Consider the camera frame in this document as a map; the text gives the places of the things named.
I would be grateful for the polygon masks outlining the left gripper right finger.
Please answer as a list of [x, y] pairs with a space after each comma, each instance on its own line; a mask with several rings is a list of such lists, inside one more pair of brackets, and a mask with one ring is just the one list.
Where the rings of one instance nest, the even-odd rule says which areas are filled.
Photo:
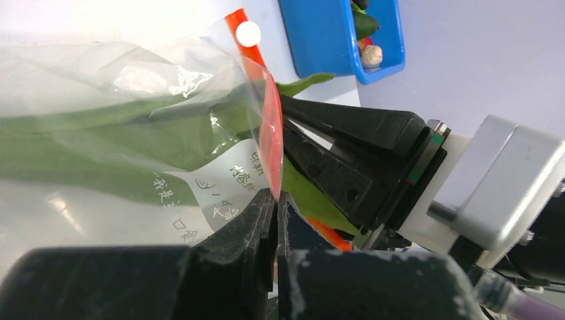
[[480, 319], [470, 282], [429, 251], [341, 251], [300, 214], [278, 207], [280, 319]]

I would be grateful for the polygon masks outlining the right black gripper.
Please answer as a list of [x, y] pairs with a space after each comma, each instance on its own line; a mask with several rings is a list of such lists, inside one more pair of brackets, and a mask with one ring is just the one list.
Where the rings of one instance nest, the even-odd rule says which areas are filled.
[[285, 119], [283, 125], [284, 153], [294, 168], [360, 228], [353, 239], [354, 247], [407, 251], [412, 241], [398, 231], [445, 160], [443, 145], [450, 127], [437, 119], [425, 123], [411, 111], [337, 105], [286, 95], [280, 100], [282, 114], [292, 120], [351, 145], [401, 157], [408, 155], [424, 130], [408, 171], [385, 202], [388, 191], [368, 171], [357, 169], [319, 145], [289, 120]]

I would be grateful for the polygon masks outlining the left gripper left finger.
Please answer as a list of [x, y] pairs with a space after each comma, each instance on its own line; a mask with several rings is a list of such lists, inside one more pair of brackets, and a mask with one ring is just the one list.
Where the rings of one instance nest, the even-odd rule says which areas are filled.
[[2, 319], [263, 319], [277, 203], [256, 193], [199, 244], [35, 249], [1, 285]]

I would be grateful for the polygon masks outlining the clear zip bag orange zipper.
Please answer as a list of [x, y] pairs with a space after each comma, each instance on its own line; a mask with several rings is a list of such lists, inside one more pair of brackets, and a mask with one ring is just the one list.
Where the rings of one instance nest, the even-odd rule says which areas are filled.
[[281, 192], [281, 94], [220, 23], [156, 50], [1, 47], [1, 269], [40, 247], [195, 245]]

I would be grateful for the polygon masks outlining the green leafy vegetable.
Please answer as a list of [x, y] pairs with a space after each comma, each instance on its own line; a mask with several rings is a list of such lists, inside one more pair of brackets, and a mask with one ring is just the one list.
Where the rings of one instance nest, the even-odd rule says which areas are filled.
[[1, 178], [82, 187], [165, 208], [197, 206], [213, 230], [235, 218], [258, 190], [280, 191], [281, 124], [267, 100], [330, 79], [319, 73], [275, 83], [261, 73], [161, 75], [142, 69], [111, 85], [124, 102], [1, 119]]

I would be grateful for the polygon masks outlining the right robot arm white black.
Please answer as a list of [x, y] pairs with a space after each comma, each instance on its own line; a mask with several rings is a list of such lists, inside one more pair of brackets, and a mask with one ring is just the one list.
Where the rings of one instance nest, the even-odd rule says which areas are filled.
[[284, 152], [361, 250], [411, 244], [521, 285], [564, 282], [564, 140], [494, 115], [471, 136], [410, 111], [281, 97]]

